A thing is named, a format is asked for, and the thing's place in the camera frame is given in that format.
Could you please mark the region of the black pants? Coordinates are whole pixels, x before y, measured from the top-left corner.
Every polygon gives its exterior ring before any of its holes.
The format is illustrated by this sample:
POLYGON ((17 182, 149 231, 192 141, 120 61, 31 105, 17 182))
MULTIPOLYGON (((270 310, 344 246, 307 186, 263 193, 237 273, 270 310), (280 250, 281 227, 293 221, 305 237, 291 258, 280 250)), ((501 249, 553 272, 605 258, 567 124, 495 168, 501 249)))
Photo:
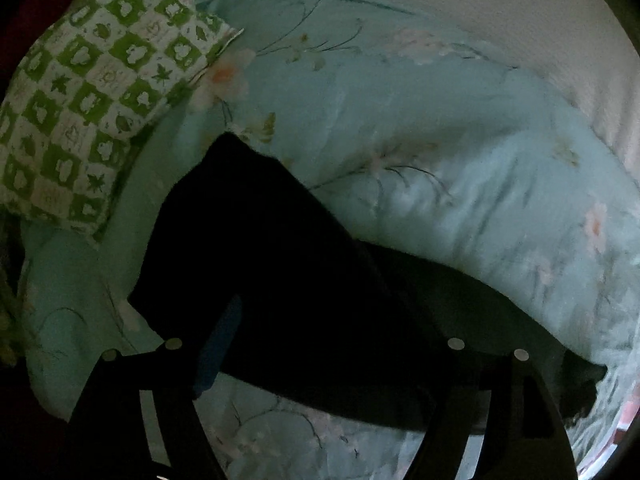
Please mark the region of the black pants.
POLYGON ((564 420, 590 412, 606 375, 475 278, 356 240, 230 132, 163 201, 128 301, 184 342, 196 391, 221 373, 396 428, 480 404, 518 351, 564 420))

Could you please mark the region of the light blue floral quilt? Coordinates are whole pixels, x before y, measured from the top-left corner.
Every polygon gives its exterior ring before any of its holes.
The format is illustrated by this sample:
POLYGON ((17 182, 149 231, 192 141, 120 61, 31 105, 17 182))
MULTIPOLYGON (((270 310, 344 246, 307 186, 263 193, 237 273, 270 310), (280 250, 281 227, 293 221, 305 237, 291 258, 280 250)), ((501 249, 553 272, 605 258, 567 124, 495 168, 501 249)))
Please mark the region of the light blue floral quilt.
POLYGON ((209 0, 255 57, 246 90, 174 108, 145 143, 99 248, 23 231, 27 369, 70 416, 93 359, 157 338, 126 304, 160 203, 221 128, 291 169, 349 232, 433 259, 509 297, 606 367, 567 419, 580 478, 613 456, 639 378, 639 188, 590 122, 534 73, 454 26, 356 0, 209 0))

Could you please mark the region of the white grey striped pillow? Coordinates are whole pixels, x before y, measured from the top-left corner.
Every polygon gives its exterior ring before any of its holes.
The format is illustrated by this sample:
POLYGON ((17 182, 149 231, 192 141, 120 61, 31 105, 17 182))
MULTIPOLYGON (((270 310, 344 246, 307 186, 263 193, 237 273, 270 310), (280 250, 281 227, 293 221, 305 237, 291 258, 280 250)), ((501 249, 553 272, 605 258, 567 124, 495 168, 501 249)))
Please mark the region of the white grey striped pillow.
POLYGON ((639 173, 639 0, 382 0, 434 11, 547 76, 639 173))

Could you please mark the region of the green white checkered pillow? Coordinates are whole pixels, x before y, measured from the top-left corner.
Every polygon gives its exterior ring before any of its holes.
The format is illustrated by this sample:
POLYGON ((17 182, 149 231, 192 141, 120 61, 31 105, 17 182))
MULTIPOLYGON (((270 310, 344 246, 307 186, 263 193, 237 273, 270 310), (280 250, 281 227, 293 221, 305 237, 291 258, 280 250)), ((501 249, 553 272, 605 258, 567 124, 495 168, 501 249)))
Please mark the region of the green white checkered pillow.
POLYGON ((2 205, 99 243, 156 122, 236 36, 195 0, 75 0, 2 103, 2 205))

